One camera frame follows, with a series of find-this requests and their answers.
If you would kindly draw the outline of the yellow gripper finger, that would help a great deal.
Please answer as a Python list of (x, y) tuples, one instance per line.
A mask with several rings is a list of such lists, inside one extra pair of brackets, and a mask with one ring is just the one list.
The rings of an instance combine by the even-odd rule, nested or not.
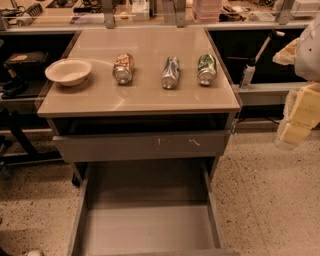
[(278, 128), (278, 144), (297, 146), (320, 123), (320, 83), (290, 90)]
[(279, 65), (293, 65), (295, 63), (295, 50), (297, 42), (298, 39), (292, 40), (273, 56), (272, 61)]

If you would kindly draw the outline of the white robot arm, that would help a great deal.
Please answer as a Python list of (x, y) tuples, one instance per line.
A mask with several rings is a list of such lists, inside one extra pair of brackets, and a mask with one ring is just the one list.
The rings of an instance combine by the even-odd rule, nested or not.
[(272, 61), (293, 65), (295, 74), (307, 81), (299, 90), (289, 91), (277, 130), (276, 145), (292, 150), (320, 123), (320, 14)]

